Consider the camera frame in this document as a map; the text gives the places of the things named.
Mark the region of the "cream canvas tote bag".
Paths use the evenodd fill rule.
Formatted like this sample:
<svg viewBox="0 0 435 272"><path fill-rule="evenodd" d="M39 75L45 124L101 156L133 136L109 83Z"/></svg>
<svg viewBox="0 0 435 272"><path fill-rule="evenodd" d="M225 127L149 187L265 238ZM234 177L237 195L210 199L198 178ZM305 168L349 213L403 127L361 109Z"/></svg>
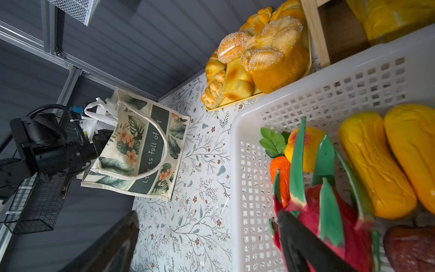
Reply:
<svg viewBox="0 0 435 272"><path fill-rule="evenodd" d="M118 124L81 186L170 201L191 118L117 88Z"/></svg>

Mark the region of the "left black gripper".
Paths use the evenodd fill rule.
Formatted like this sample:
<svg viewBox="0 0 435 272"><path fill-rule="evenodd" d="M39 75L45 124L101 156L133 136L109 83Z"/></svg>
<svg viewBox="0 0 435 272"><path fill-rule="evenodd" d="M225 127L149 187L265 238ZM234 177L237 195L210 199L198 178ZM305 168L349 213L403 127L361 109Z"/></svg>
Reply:
<svg viewBox="0 0 435 272"><path fill-rule="evenodd" d="M9 181L22 182L35 173L51 179L61 171L79 173L96 159L108 143L113 131L99 130L93 143L84 137L80 143L77 131L68 117L58 121L53 113L42 113L10 121L19 159L9 163Z"/></svg>

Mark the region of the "white plastic produce basket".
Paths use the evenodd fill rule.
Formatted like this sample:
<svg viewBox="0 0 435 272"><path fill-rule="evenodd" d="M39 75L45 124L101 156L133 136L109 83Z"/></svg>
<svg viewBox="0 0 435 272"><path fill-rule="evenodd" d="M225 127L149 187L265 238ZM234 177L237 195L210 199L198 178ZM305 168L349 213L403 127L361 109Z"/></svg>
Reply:
<svg viewBox="0 0 435 272"><path fill-rule="evenodd" d="M231 136L232 269L284 272L269 220L275 217L271 159L261 129L292 132L302 121L342 151L339 127L361 112L381 116L401 104L435 105L435 28L369 48L266 95L234 119Z"/></svg>

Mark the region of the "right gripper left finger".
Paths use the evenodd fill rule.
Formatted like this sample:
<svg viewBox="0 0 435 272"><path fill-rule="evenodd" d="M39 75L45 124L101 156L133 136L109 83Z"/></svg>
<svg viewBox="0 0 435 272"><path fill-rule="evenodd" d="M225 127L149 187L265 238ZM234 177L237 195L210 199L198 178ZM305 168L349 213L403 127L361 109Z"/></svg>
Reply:
<svg viewBox="0 0 435 272"><path fill-rule="evenodd" d="M138 215L132 210L60 271L128 272L138 235Z"/></svg>

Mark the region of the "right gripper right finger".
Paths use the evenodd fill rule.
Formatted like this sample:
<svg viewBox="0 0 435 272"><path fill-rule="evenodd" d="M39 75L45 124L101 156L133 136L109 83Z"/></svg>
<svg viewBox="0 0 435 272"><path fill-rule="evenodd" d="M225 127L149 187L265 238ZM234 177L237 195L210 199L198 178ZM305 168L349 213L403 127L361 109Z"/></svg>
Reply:
<svg viewBox="0 0 435 272"><path fill-rule="evenodd" d="M289 272L354 272L327 245L306 228L294 215L281 210L278 225L282 254Z"/></svg>

